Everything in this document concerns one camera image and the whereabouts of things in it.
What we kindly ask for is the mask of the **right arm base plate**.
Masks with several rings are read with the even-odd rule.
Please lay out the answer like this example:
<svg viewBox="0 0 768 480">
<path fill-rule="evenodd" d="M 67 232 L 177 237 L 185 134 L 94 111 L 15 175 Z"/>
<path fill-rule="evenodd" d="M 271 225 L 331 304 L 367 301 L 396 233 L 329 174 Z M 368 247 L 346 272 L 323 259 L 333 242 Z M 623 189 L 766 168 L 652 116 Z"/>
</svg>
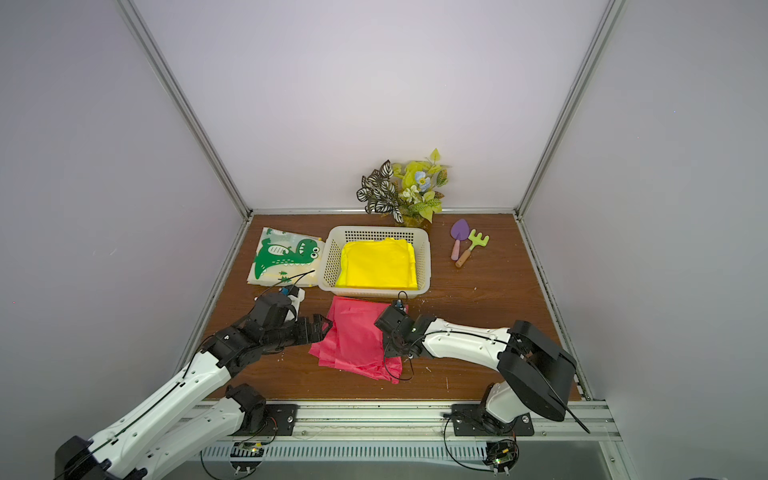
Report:
<svg viewBox="0 0 768 480">
<path fill-rule="evenodd" d="M 529 414 L 504 422 L 486 412 L 480 404 L 453 404 L 449 419 L 454 435 L 460 437 L 532 437 L 535 434 Z"/>
</svg>

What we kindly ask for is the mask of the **plain yellow raincoat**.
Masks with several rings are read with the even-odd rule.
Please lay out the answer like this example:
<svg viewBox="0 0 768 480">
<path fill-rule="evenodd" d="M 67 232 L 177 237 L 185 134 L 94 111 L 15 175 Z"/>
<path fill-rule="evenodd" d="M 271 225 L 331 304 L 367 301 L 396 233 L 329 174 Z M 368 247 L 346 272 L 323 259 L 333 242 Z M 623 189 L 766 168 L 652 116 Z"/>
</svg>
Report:
<svg viewBox="0 0 768 480">
<path fill-rule="evenodd" d="M 341 251 L 336 286 L 375 290 L 416 290 L 418 279 L 414 247 L 406 240 L 361 240 Z"/>
</svg>

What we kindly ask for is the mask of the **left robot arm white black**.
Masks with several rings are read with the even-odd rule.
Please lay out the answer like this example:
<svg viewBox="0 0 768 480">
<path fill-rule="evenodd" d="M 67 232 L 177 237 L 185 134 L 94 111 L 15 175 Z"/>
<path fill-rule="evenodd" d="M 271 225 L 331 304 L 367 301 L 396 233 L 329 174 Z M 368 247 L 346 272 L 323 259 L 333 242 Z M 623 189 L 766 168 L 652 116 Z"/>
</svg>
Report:
<svg viewBox="0 0 768 480">
<path fill-rule="evenodd" d="M 208 336 L 168 382 L 89 438 L 74 436 L 55 453 L 57 479 L 161 479 L 209 444 L 274 427 L 266 400 L 248 384 L 230 384 L 246 367 L 287 347 L 325 339 L 331 320 L 299 314 L 298 287 L 263 293 L 232 325 Z"/>
</svg>

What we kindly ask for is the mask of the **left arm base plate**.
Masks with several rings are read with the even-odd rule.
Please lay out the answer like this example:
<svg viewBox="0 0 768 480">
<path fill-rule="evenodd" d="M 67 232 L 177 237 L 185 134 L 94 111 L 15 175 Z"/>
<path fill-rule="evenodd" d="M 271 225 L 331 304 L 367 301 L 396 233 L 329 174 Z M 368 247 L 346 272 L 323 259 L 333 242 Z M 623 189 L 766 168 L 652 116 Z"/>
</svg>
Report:
<svg viewBox="0 0 768 480">
<path fill-rule="evenodd" d="M 291 436 L 299 406 L 276 403 L 258 406 L 246 413 L 243 422 L 233 436 Z"/>
</svg>

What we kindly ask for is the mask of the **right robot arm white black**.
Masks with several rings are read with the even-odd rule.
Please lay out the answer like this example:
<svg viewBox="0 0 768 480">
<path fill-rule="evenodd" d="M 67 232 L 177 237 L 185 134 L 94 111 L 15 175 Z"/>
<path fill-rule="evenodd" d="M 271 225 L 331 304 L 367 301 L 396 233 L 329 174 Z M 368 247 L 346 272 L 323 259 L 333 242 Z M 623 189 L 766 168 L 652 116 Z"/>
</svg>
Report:
<svg viewBox="0 0 768 480">
<path fill-rule="evenodd" d="M 510 328 L 482 329 L 423 315 L 412 319 L 397 300 L 375 321 L 387 358 L 448 358 L 498 372 L 502 380 L 486 390 L 472 412 L 454 408 L 449 423 L 476 432 L 507 436 L 527 428 L 532 413 L 562 422 L 574 413 L 568 398 L 577 361 L 528 321 Z"/>
</svg>

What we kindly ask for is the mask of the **pink raincoat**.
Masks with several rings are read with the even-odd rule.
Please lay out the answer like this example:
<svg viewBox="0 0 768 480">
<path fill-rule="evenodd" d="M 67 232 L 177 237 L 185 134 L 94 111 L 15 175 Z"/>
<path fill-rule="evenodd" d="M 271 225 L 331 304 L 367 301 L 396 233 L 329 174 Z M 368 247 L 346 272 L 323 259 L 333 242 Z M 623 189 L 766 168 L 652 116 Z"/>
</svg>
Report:
<svg viewBox="0 0 768 480">
<path fill-rule="evenodd" d="M 309 353 L 319 366 L 398 384 L 402 360 L 385 357 L 382 332 L 375 326 L 388 307 L 387 303 L 334 297 L 327 315 L 332 328 Z"/>
</svg>

